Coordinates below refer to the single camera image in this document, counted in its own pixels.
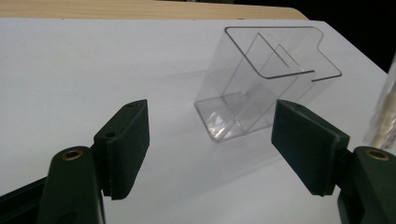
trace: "white surface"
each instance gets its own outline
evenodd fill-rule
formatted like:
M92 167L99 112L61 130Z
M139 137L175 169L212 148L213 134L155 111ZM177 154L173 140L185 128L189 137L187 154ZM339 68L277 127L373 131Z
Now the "white surface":
M0 195L47 174L67 147L122 106L148 99L151 143L107 223L339 223L333 196L309 194L270 130L213 143L193 108L230 25L313 25L344 74L309 108L361 144L386 73L319 21L0 20Z

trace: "wooden surface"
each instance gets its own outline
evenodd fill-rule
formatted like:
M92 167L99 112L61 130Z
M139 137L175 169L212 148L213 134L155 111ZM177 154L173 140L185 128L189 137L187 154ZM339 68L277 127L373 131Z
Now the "wooden surface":
M61 19L292 19L289 7L258 7L150 0L0 0L0 17Z

